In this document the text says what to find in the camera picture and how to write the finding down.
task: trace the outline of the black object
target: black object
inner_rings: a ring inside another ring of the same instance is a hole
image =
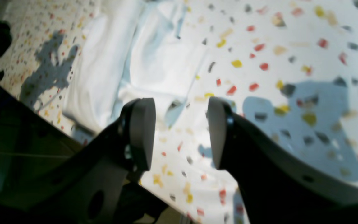
[[[111,223],[115,210],[125,207],[117,207],[125,177],[150,169],[154,131],[154,100],[129,102],[114,123],[60,167],[0,193],[0,223]]]
[[[296,159],[220,98],[208,119],[215,166],[237,180],[251,223],[358,223],[358,187]]]

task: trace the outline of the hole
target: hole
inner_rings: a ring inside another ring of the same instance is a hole
[[[103,191],[97,191],[91,199],[88,206],[88,218],[94,220],[100,213],[103,207],[104,193]]]
[[[303,180],[305,180],[305,181],[307,181],[307,182],[309,182],[309,183],[313,183],[313,182],[314,182],[313,177],[304,175],[302,178],[303,178]]]
[[[63,177],[57,177],[52,180],[51,184],[52,185],[60,184],[62,181],[63,181]]]

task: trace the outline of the white cloth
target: white cloth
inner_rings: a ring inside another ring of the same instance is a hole
[[[63,114],[99,133],[125,103],[152,97],[157,123],[172,125],[206,53],[203,45],[177,37],[185,12],[174,0],[105,0],[90,25]]]
[[[142,0],[104,0],[89,27],[62,111],[91,131],[98,133],[108,125],[144,5]]]

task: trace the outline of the red object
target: red object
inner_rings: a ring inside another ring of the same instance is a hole
[[[266,71],[269,69],[269,64],[267,63],[263,63],[260,65],[260,69],[262,69],[263,71]]]
[[[303,107],[303,102],[301,99],[297,99],[296,104],[298,105],[298,107]]]
[[[223,189],[223,190],[220,190],[220,191],[219,191],[219,197],[220,197],[220,198],[226,197],[226,189]]]
[[[183,142],[181,142],[178,146],[178,152],[180,151],[180,149],[182,148]]]
[[[254,84],[250,85],[250,91],[251,92],[255,91],[257,88],[259,88],[259,85],[257,83],[254,83]]]
[[[344,52],[342,52],[340,55],[339,55],[339,60],[341,60],[341,62],[342,62],[342,64],[344,64],[344,65],[347,65],[347,63],[346,63],[346,58],[348,57],[348,55],[347,54],[345,54]]]
[[[328,41],[326,39],[321,38],[317,44],[322,48],[328,48]]]
[[[261,50],[263,50],[263,48],[264,48],[264,44],[258,44],[258,45],[256,45],[254,47],[254,50],[255,51],[261,51]]]
[[[226,93],[226,95],[233,95],[234,92],[236,92],[237,87],[236,86],[232,86],[229,91]]]
[[[292,11],[292,14],[295,16],[295,17],[298,17],[298,16],[301,16],[303,14],[303,10],[301,8],[296,8]]]
[[[254,31],[255,30],[255,26],[248,26],[247,27],[247,31]]]
[[[197,215],[204,216],[204,210],[201,208],[197,208]]]
[[[244,214],[244,207],[242,204],[237,204],[236,205],[236,211],[240,214]]]

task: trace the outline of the white towel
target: white towel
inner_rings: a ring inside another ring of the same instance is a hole
[[[99,133],[125,103],[152,97],[157,123],[172,125],[206,53],[201,44],[179,40],[185,12],[175,0],[104,0],[90,24],[63,114]]]
[[[62,111],[93,132],[99,133],[109,123],[144,5],[142,0],[104,0],[100,14],[90,24]]]

